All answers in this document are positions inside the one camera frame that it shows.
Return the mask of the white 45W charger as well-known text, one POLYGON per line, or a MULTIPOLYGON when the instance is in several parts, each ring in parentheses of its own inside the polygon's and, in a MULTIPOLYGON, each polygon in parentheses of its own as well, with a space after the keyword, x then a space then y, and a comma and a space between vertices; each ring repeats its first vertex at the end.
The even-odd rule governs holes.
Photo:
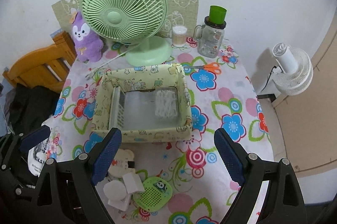
POLYGON ((131 194, 128 194, 122 200, 108 200, 108 205, 121 211, 126 211, 130 205, 131 194))

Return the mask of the cream bear compact mirror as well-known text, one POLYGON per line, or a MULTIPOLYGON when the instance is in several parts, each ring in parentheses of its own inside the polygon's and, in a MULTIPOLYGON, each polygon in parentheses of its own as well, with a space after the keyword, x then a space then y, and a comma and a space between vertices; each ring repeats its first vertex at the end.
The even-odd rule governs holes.
POLYGON ((108 176, 122 178, 127 173, 135 173, 134 153, 129 149, 118 149, 108 169, 108 176))

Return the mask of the clear floss pick box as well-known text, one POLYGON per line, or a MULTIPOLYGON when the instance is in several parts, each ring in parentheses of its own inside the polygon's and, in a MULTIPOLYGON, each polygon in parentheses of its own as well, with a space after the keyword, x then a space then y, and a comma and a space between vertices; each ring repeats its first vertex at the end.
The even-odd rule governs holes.
POLYGON ((175 88, 158 88, 155 91, 155 115, 160 119, 178 116, 177 91, 175 88))

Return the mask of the white small adapter cube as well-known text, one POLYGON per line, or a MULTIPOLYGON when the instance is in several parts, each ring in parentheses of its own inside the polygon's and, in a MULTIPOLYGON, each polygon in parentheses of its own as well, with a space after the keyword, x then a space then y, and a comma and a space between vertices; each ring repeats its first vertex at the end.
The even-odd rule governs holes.
POLYGON ((138 174, 126 173, 122 178, 128 194, 144 192, 144 186, 138 174))

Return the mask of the white printed tote bag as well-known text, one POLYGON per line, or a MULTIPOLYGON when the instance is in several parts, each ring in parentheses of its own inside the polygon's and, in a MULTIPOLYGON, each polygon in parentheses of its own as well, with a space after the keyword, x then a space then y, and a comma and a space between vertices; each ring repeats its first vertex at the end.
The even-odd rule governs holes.
POLYGON ((27 163, 29 171, 33 176, 39 177, 47 160, 48 139, 45 139, 28 152, 27 163))

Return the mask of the black clothing on chair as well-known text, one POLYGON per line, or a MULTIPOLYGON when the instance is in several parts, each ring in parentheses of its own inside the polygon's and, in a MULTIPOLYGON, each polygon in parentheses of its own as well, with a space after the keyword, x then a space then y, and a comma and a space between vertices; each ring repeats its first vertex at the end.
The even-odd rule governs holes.
POLYGON ((59 94, 44 87, 17 84, 14 100, 9 105, 9 123, 16 135, 27 135, 38 129, 54 114, 59 94))

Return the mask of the wooden chair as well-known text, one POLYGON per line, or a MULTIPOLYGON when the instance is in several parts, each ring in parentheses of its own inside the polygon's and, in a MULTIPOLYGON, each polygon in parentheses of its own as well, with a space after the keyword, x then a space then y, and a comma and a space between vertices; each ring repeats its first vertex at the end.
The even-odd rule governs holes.
POLYGON ((2 76, 14 87, 43 86, 60 93, 75 61, 75 45, 71 36, 62 31, 48 47, 34 50, 17 60, 2 76))

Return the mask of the purple plush bunny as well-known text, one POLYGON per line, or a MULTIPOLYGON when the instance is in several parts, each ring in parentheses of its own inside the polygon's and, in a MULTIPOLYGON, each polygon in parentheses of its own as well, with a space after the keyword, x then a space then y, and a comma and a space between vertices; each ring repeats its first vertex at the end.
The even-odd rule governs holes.
POLYGON ((82 13, 77 10, 70 18, 71 36, 75 44, 77 58, 81 62, 97 62, 102 57, 103 41, 84 21, 82 13))

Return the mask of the yellow patterned storage box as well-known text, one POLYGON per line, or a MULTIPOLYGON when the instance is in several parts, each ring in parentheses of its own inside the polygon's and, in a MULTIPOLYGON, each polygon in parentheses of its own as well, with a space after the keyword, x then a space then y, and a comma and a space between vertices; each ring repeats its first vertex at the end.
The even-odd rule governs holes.
POLYGON ((193 119, 189 91, 182 65, 178 63, 141 66, 104 73, 92 118, 91 130, 101 137, 108 132, 112 92, 120 86, 126 95, 124 126, 119 129, 124 143, 160 143, 188 140, 193 119), (178 116, 160 119, 155 115, 155 91, 175 88, 178 116))

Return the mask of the floral tablecloth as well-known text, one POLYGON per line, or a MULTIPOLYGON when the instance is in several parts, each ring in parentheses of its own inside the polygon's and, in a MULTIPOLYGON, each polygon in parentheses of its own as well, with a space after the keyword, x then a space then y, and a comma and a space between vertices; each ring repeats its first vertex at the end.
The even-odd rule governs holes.
MULTIPOLYGON (((190 93, 193 135, 189 141, 126 144, 135 155, 136 172, 142 179, 161 177, 173 188, 171 200, 152 213, 131 203, 127 211, 108 207, 116 223, 219 223, 239 192, 214 145, 214 132, 224 128, 233 141, 261 159, 273 160, 268 128, 242 58, 224 41, 215 62, 220 75, 190 70, 186 82, 190 93)), ((91 122, 102 67, 101 63, 75 61, 56 106, 47 156, 72 160, 100 141, 91 122)))

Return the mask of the white standing fan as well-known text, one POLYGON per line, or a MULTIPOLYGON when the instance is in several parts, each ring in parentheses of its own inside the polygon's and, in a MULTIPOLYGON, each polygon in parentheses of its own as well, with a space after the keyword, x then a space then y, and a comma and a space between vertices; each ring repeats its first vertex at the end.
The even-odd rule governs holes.
POLYGON ((305 92, 314 75, 309 55, 300 48, 284 43, 278 43, 262 53, 257 67, 266 73, 258 98, 270 98, 272 101, 277 94, 295 96, 305 92))

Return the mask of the green desk fan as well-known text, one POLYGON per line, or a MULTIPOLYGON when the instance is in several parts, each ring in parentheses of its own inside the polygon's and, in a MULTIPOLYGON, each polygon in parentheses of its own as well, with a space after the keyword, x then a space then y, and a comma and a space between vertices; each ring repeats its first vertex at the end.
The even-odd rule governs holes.
POLYGON ((80 11, 99 36, 128 47, 126 60, 134 67, 162 64, 172 54, 159 36, 167 0, 81 0, 80 11))

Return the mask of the glass mason jar mug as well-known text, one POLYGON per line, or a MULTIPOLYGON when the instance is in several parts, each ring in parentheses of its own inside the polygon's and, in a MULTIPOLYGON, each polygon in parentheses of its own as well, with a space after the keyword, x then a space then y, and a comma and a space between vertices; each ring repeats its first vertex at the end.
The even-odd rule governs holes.
POLYGON ((193 38, 197 42, 197 50, 200 55, 208 58, 218 56, 225 27, 225 24, 217 26, 209 22, 195 26, 193 38))

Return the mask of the cotton swab container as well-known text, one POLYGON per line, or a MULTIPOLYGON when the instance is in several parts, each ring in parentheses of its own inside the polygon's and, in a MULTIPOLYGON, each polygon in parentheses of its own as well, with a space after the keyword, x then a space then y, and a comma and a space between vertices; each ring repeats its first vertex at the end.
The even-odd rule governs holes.
POLYGON ((186 43, 187 28, 183 25, 176 25, 172 28, 172 43, 176 47, 182 47, 186 43))

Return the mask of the green cup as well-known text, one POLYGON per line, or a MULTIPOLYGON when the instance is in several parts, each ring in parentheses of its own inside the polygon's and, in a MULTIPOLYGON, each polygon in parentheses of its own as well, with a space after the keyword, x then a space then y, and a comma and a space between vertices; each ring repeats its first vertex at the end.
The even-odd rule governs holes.
POLYGON ((209 21, 221 25, 225 21, 227 10, 221 6, 211 5, 209 12, 209 21))

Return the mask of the orange handled scissors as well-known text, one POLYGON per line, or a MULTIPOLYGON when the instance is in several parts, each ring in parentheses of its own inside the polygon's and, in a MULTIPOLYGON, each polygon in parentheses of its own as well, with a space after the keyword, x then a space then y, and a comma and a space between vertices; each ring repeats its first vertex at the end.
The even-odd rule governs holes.
POLYGON ((200 66, 187 66, 189 69, 202 69, 214 73, 215 75, 220 75, 222 73, 220 65, 216 62, 200 65, 200 66))

